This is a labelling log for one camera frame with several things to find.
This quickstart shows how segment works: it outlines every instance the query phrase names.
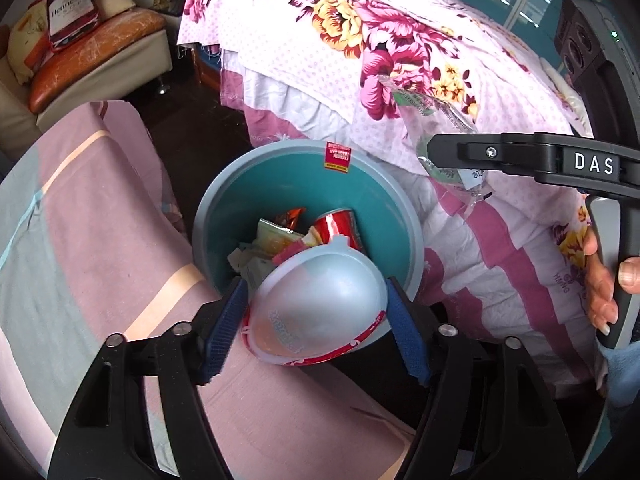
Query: floral bedspread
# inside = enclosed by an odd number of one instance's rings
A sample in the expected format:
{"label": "floral bedspread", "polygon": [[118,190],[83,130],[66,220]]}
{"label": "floral bedspread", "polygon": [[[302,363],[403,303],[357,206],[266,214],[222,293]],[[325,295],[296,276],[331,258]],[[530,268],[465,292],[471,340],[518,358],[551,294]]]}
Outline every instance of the floral bedspread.
{"label": "floral bedspread", "polygon": [[[424,170],[379,75],[451,102],[479,132],[584,131],[538,56],[459,0],[187,0],[178,44],[195,43],[237,52],[248,69],[311,96],[350,124],[351,143],[412,173]],[[583,262],[577,191],[488,179]]]}

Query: teal trash can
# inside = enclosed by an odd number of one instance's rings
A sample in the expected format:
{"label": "teal trash can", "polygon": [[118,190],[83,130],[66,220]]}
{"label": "teal trash can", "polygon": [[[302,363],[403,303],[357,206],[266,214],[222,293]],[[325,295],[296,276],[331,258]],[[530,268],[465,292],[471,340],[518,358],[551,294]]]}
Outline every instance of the teal trash can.
{"label": "teal trash can", "polygon": [[[407,296],[415,297],[424,269],[424,244],[411,201],[363,153],[351,153],[348,173],[326,169],[325,147],[320,140],[281,140],[255,148],[209,186],[194,221],[193,255],[218,291],[224,292],[235,276],[227,255],[239,242],[254,240],[260,218],[306,207],[300,223],[308,227],[321,214],[345,207],[354,211],[367,254],[383,276],[395,276]],[[387,331],[385,322],[376,336]]]}

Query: red label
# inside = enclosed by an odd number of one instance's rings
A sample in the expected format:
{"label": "red label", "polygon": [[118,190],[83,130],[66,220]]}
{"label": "red label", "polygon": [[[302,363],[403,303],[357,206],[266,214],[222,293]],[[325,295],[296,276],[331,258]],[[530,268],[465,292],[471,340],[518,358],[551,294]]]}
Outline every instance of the red label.
{"label": "red label", "polygon": [[349,171],[349,163],[351,161],[351,148],[347,148],[335,142],[328,142],[324,150],[324,167],[328,170],[341,171],[347,173]]}

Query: metal bolt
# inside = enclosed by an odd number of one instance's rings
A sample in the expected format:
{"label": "metal bolt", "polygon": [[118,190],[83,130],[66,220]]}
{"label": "metal bolt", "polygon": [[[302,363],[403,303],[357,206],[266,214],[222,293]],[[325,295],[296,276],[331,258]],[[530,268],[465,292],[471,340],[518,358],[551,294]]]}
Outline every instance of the metal bolt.
{"label": "metal bolt", "polygon": [[511,348],[511,350],[518,350],[519,348],[522,348],[522,342],[517,337],[513,336],[505,339],[504,344]]}
{"label": "metal bolt", "polygon": [[116,346],[121,345],[123,341],[124,338],[122,337],[122,334],[111,334],[105,343],[107,343],[109,348],[115,348]]}
{"label": "metal bolt", "polygon": [[191,332],[191,323],[187,323],[186,321],[180,322],[172,328],[172,332],[175,335],[187,335]]}
{"label": "metal bolt", "polygon": [[453,337],[458,335],[458,329],[453,325],[440,325],[438,327],[438,332],[440,332],[444,337]]}

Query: camera lens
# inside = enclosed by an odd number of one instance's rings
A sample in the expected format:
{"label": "camera lens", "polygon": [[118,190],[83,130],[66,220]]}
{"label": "camera lens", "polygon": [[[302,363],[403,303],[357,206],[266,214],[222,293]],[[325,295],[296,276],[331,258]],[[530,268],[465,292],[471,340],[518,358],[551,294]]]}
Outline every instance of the camera lens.
{"label": "camera lens", "polygon": [[575,72],[574,64],[571,61],[571,59],[569,59],[569,56],[567,56],[567,54],[564,54],[564,66],[569,72],[571,73]]}
{"label": "camera lens", "polygon": [[584,66],[584,60],[582,59],[582,54],[580,49],[575,44],[574,40],[569,40],[569,52],[571,53],[571,57],[574,58],[574,61],[582,68]]}
{"label": "camera lens", "polygon": [[584,30],[584,27],[581,25],[575,25],[575,30],[578,33],[578,39],[580,43],[582,43],[588,52],[591,52],[591,40],[589,39],[589,35],[587,31]]}

